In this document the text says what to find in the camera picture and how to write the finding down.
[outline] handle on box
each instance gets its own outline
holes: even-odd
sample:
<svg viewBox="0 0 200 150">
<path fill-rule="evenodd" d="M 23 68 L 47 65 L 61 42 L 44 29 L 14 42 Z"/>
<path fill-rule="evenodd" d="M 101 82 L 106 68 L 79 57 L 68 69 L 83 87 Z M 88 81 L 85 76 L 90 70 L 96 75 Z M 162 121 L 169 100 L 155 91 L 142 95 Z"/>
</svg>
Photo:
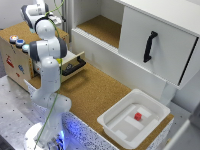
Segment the handle on box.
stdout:
<svg viewBox="0 0 200 150">
<path fill-rule="evenodd" d="M 81 59 L 80 56 L 77 57 L 77 61 L 79 62 L 78 65 L 74 66 L 73 68 L 63 70 L 62 75 L 68 76 L 68 75 L 72 74 L 73 72 L 75 72 L 76 70 L 82 68 L 86 64 L 86 62 L 83 59 Z"/>
<path fill-rule="evenodd" d="M 146 45 L 146 50 L 145 50 L 145 53 L 144 53 L 144 63 L 148 62 L 149 60 L 151 60 L 151 56 L 149 55 L 150 54 L 150 51 L 151 51 L 151 46 L 152 46 L 152 40 L 158 36 L 158 33 L 152 31 L 151 32 L 151 35 L 149 36 L 149 39 L 147 41 L 147 45 Z"/>
</svg>

